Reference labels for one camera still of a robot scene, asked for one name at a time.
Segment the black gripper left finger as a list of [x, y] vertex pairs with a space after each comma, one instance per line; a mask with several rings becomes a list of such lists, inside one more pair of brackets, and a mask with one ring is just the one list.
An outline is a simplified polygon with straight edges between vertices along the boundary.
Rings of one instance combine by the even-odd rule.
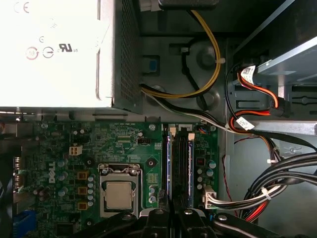
[[139, 217], [121, 212], [74, 234], [75, 238], [169, 238], [167, 191], [158, 193], [158, 208], [144, 209]]

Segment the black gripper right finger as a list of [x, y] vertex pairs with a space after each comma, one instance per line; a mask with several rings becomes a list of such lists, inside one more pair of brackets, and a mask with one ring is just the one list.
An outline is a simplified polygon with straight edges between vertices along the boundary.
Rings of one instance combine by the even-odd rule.
[[208, 219], [201, 210], [185, 206], [183, 195], [173, 195], [175, 227], [181, 238], [281, 238], [282, 235], [228, 213]]

